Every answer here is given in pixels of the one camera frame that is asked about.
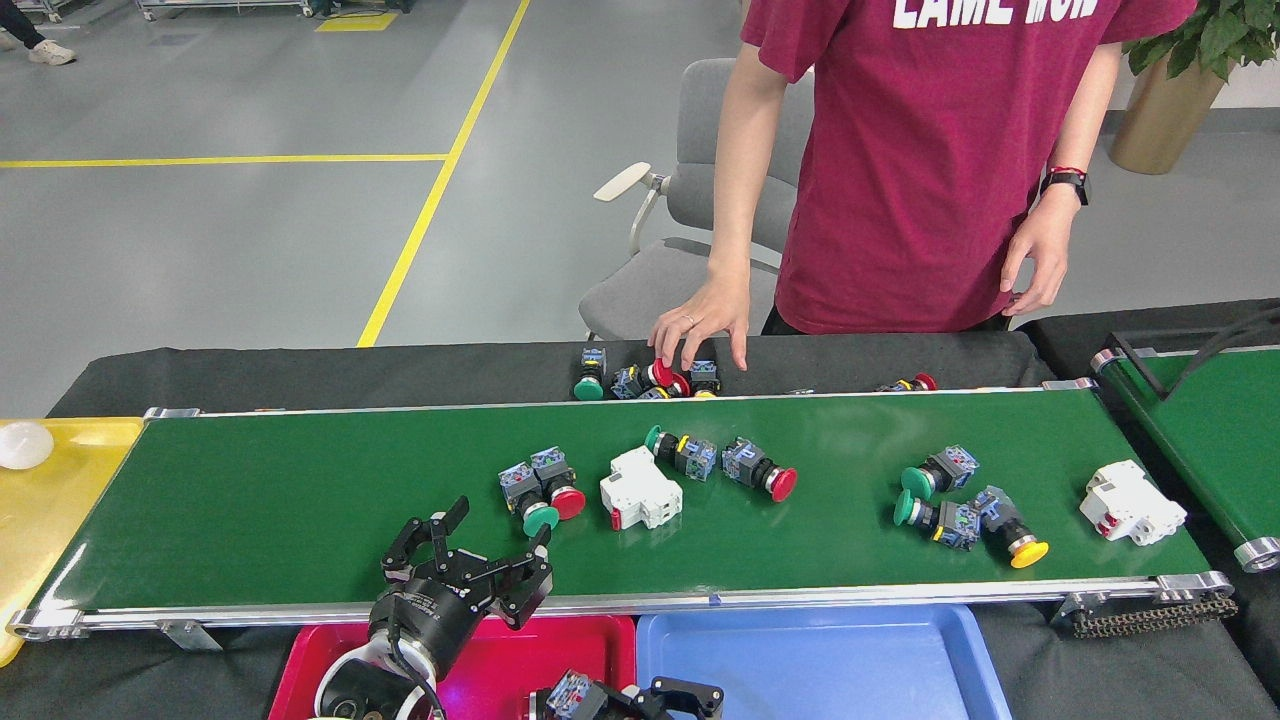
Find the person's right hand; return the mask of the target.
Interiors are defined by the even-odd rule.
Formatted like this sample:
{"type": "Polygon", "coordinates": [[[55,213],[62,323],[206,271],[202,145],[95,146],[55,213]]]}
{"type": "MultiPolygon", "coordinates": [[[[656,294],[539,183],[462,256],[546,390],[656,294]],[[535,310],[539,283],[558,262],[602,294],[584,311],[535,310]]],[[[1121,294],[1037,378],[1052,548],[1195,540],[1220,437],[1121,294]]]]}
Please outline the person's right hand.
{"type": "Polygon", "coordinates": [[[733,365],[745,372],[749,315],[746,279],[710,278],[687,301],[655,320],[646,345],[667,366],[689,370],[701,346],[724,333],[730,340],[733,365]]]}

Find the person's left hand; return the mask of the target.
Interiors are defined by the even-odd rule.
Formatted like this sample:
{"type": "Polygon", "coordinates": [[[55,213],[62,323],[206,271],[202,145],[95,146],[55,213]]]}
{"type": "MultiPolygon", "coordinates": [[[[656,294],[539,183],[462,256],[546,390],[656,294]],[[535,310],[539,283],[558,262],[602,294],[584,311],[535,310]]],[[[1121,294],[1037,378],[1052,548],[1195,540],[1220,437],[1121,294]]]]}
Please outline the person's left hand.
{"type": "Polygon", "coordinates": [[[1053,305],[1068,274],[1070,233],[1080,209],[1073,191],[1051,190],[1030,210],[1007,246],[998,287],[1009,296],[1002,315],[1020,316],[1053,305]],[[1030,283],[1015,291],[1027,261],[1033,264],[1030,283]]]}

